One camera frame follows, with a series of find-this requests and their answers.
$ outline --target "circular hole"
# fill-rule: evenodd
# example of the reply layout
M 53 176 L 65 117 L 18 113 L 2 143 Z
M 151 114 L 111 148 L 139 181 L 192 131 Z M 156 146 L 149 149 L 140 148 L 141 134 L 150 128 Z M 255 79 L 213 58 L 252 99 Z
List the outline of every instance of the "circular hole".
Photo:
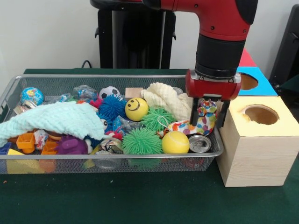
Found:
M 249 106 L 245 110 L 245 114 L 250 118 L 250 120 L 264 125 L 275 124 L 279 119 L 279 116 L 274 110 L 264 105 Z
M 241 90 L 251 90 L 256 88 L 258 81 L 251 75 L 243 72 L 239 72 L 241 75 Z

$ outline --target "green spiky ball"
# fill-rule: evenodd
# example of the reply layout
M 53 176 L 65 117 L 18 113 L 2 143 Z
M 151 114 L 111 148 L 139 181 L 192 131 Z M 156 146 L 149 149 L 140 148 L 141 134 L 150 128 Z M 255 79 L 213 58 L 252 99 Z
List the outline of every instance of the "green spiky ball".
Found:
M 154 131 L 137 128 L 123 137 L 122 150 L 124 154 L 161 154 L 162 140 Z
M 165 126 L 168 126 L 171 123 L 175 122 L 175 119 L 172 116 L 172 114 L 167 112 L 166 110 L 162 108 L 150 108 L 148 114 L 142 118 L 141 123 L 144 124 L 145 127 L 149 130 L 152 130 L 154 132 L 160 132 L 163 131 L 165 127 L 159 124 L 158 119 L 160 123 L 162 123 Z

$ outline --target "tennis ball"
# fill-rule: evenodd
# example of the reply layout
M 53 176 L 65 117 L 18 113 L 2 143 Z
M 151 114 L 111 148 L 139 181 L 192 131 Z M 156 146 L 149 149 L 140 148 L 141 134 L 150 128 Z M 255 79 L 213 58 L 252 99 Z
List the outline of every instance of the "tennis ball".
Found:
M 162 139 L 162 149 L 166 154 L 188 153 L 189 146 L 189 139 L 182 132 L 169 132 Z

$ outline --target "white wall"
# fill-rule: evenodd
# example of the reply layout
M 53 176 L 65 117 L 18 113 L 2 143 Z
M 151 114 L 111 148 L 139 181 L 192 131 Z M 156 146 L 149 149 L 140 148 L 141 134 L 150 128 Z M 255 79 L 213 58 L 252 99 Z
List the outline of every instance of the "white wall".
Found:
M 0 0 L 0 94 L 26 68 L 99 67 L 89 0 Z
M 259 0 L 246 47 L 267 76 L 296 3 Z M 98 67 L 96 27 L 97 9 L 89 0 L 0 0 L 0 94 L 26 68 L 75 68 L 85 59 Z M 198 33 L 196 15 L 177 13 L 171 68 L 194 67 Z

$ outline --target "blue knit blanket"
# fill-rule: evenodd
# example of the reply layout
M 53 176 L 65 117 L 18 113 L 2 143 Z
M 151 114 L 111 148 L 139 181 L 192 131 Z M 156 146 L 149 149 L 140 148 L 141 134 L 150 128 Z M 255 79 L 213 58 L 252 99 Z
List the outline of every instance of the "blue knit blanket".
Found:
M 0 124 L 0 147 L 7 143 L 7 139 L 35 128 L 80 139 L 86 136 L 96 140 L 105 138 L 104 125 L 89 104 L 57 102 L 38 106 Z

